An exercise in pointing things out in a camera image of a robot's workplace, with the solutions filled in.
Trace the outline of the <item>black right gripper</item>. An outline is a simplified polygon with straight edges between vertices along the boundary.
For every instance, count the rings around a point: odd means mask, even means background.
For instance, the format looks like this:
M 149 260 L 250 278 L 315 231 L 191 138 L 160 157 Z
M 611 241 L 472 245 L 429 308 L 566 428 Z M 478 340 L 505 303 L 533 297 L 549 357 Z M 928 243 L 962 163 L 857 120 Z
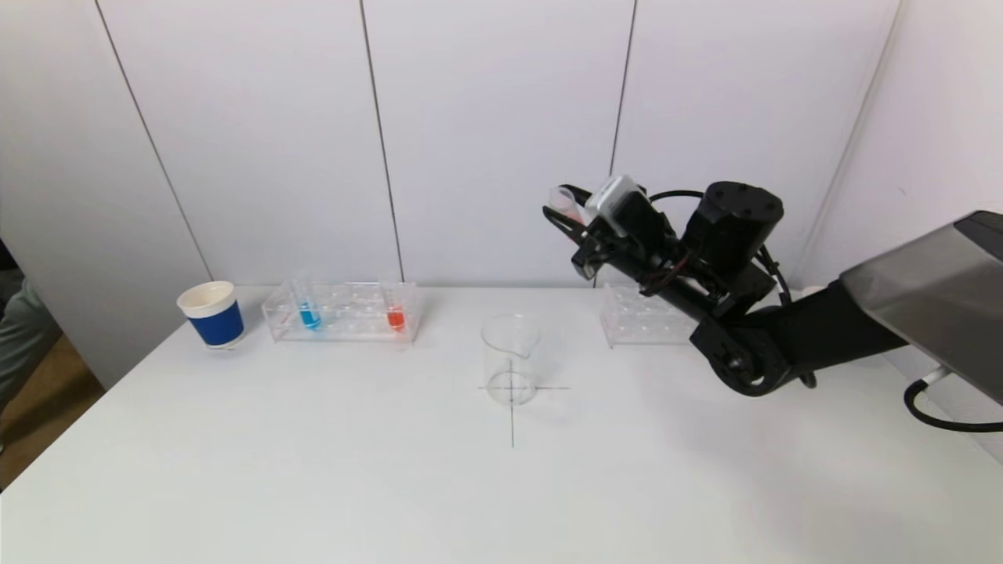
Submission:
M 579 186 L 562 183 L 558 191 L 586 207 L 592 193 Z M 659 225 L 623 227 L 597 218 L 587 226 L 555 208 L 541 208 L 545 218 L 567 239 L 579 243 L 572 264 L 581 277 L 591 280 L 599 270 L 609 266 L 639 285 L 645 296 L 661 293 L 678 276 L 682 264 L 682 248 L 674 235 Z

